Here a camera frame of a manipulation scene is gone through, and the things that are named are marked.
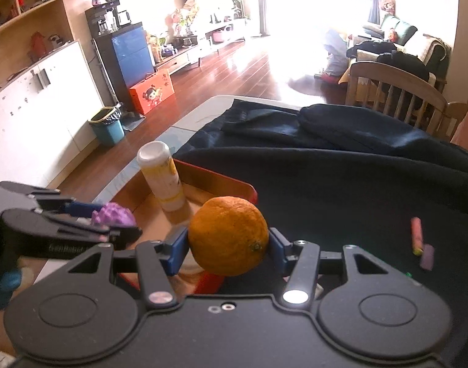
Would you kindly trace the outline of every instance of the orange gift box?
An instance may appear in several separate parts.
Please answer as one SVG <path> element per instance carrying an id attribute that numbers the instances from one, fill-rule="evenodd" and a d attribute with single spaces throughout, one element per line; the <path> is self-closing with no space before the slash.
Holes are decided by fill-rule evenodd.
<path id="1" fill-rule="evenodd" d="M 173 94 L 174 88 L 167 69 L 160 69 L 156 73 L 147 73 L 144 80 L 130 87 L 130 95 L 135 109 L 142 115 L 150 112 L 151 109 Z"/>

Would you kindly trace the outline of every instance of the white sideboard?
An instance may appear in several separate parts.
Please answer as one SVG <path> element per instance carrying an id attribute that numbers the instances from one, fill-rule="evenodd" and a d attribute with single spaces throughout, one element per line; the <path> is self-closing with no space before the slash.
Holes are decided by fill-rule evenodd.
<path id="1" fill-rule="evenodd" d="M 50 184 L 95 139 L 102 106 L 78 41 L 20 74 L 0 91 L 0 181 Z"/>

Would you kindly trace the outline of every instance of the cartoon character on box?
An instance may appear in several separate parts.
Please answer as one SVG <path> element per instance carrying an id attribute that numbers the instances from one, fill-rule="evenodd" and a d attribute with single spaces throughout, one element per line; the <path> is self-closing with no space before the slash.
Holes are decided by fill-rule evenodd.
<path id="1" fill-rule="evenodd" d="M 155 106 L 162 101 L 162 89 L 151 85 L 142 97 L 150 103 L 149 106 Z"/>

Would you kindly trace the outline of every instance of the chair backrest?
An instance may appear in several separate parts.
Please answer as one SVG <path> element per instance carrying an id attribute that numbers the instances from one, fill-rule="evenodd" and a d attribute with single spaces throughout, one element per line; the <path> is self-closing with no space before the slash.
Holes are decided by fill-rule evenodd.
<path id="1" fill-rule="evenodd" d="M 450 141 L 457 130 L 457 126 L 462 122 L 467 112 L 468 103 L 449 102 L 443 113 L 442 121 L 433 136 L 444 141 Z M 455 123 L 453 123 L 452 128 L 449 130 L 453 120 L 455 120 Z"/>
<path id="2" fill-rule="evenodd" d="M 412 96 L 406 111 L 406 116 L 404 117 L 404 122 L 409 124 L 412 115 L 415 115 L 416 121 L 414 127 L 418 128 L 420 126 L 421 119 L 423 118 L 425 108 L 427 105 L 431 105 L 434 109 L 432 117 L 426 128 L 426 132 L 428 134 L 433 134 L 435 132 L 442 118 L 442 114 L 446 109 L 447 100 L 426 81 L 412 75 L 411 73 L 407 73 L 396 67 L 385 65 L 384 63 L 366 61 L 355 62 L 350 66 L 350 81 L 348 83 L 345 105 L 355 105 L 357 87 L 359 86 L 359 77 L 367 79 L 366 84 L 360 85 L 362 87 L 366 87 L 365 99 L 362 101 L 362 105 L 364 107 L 367 106 L 369 101 L 373 81 L 378 82 L 377 93 L 373 98 L 373 110 L 379 110 L 379 98 L 383 95 L 383 87 L 386 84 L 390 85 L 387 98 L 385 99 L 384 109 L 382 111 L 384 115 L 393 114 L 395 118 L 399 118 L 405 100 L 405 95 L 408 92 Z M 401 89 L 401 94 L 399 95 L 399 100 L 393 113 L 390 112 L 390 108 L 394 90 L 396 89 Z M 421 104 L 418 112 L 415 112 L 417 98 L 422 99 L 423 103 Z"/>

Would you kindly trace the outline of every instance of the cabinet handle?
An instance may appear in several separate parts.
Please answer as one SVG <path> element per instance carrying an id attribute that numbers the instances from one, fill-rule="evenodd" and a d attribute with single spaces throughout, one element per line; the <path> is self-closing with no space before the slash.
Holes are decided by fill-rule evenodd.
<path id="1" fill-rule="evenodd" d="M 41 71 L 41 73 L 43 73 L 43 75 L 46 77 L 46 85 L 49 86 L 51 84 L 51 81 L 50 81 L 50 78 L 48 77 L 48 73 L 46 73 L 46 69 L 43 69 Z"/>
<path id="2" fill-rule="evenodd" d="M 41 86 L 41 90 L 44 90 L 45 87 L 43 86 L 43 82 L 41 81 L 41 77 L 39 76 L 39 73 L 34 73 L 34 70 L 31 70 L 31 75 L 33 75 L 33 79 L 36 78 L 36 80 L 38 81 L 39 85 Z"/>

